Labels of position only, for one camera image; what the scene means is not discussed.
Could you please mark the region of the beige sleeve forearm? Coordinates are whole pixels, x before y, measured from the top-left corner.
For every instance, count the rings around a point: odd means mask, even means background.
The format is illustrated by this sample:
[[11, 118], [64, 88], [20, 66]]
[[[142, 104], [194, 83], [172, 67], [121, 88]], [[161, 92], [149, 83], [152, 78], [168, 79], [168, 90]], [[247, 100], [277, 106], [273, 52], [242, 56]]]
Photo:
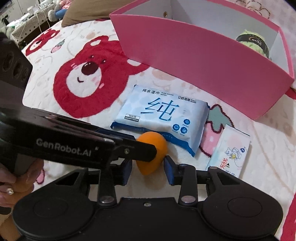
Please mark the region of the beige sleeve forearm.
[[12, 215], [1, 215], [1, 237], [4, 240], [15, 241], [18, 240], [20, 236], [13, 222]]

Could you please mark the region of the person's left hand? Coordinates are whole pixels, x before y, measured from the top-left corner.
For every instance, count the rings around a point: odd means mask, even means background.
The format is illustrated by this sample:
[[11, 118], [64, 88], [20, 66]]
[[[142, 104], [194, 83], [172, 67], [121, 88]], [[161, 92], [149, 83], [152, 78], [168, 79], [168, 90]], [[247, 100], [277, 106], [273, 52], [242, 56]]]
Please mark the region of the person's left hand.
[[16, 177], [1, 165], [1, 207], [12, 208], [20, 199], [30, 194], [43, 166], [44, 160], [36, 159], [25, 174]]

